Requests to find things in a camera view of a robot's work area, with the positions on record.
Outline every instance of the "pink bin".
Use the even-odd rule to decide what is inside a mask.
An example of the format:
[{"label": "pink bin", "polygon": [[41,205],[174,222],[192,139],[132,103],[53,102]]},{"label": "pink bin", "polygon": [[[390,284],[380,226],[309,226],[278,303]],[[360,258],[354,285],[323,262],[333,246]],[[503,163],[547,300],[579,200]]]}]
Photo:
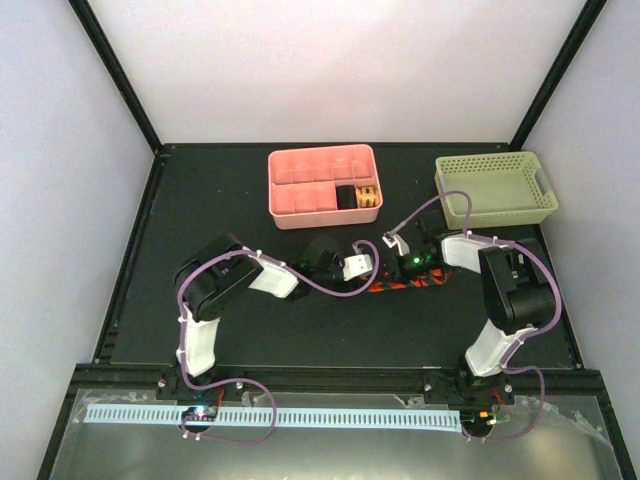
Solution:
[{"label": "pink bin", "polygon": [[[374,207],[338,210],[336,187],[376,187]],[[278,150],[269,155],[269,212],[276,226],[328,227],[370,223],[382,190],[369,145]]]}]

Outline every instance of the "black tabletop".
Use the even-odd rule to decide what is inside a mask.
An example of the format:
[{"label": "black tabletop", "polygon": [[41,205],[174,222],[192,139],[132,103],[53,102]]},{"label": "black tabletop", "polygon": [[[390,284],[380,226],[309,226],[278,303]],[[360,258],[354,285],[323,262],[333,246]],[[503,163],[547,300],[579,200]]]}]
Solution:
[{"label": "black tabletop", "polygon": [[[372,224],[282,231],[268,211],[267,157],[290,145],[176,146],[169,156],[117,322],[112,363],[168,364],[178,344],[173,275],[222,233],[275,258],[291,258],[324,231],[345,249],[382,234],[437,194],[435,159],[501,151],[500,145],[373,145],[384,205]],[[535,237],[534,226],[478,230]],[[415,228],[402,231],[419,242]],[[220,323],[221,365],[305,367],[453,366],[486,322],[480,276],[456,271],[442,287],[337,299],[319,292],[290,302],[247,290]],[[511,365],[572,368],[568,322],[527,342]]]}]

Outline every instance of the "green plastic basket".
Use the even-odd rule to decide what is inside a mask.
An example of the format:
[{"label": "green plastic basket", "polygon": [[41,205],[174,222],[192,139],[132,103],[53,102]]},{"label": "green plastic basket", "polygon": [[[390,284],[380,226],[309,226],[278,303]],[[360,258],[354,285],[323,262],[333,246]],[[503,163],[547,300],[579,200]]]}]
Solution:
[{"label": "green plastic basket", "polygon": [[[542,222],[558,209],[549,180],[532,152],[440,157],[438,192],[463,190],[471,196],[471,227],[501,227]],[[463,227],[467,201],[462,195],[442,199],[451,230]]]}]

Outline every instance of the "basket handle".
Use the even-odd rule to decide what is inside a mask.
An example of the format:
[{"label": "basket handle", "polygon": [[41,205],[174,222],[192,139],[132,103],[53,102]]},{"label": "basket handle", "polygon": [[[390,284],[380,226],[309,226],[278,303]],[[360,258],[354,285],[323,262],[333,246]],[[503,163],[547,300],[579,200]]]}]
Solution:
[{"label": "basket handle", "polygon": [[539,168],[535,174],[536,183],[538,184],[538,188],[540,189],[540,193],[544,197],[549,190],[551,190],[551,184],[549,183],[549,179],[547,178],[547,174],[544,173],[542,168]]}]

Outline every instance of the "white linear rail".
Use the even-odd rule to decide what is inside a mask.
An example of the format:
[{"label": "white linear rail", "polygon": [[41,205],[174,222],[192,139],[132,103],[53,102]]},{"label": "white linear rail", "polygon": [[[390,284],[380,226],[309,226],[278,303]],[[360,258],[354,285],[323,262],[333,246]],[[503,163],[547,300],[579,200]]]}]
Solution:
[{"label": "white linear rail", "polygon": [[[84,423],[180,425],[189,407],[173,405],[89,405]],[[189,421],[188,425],[268,427],[271,408],[221,407],[215,421]],[[368,428],[460,432],[460,414],[446,410],[379,410],[337,408],[279,408],[277,427]]]}]

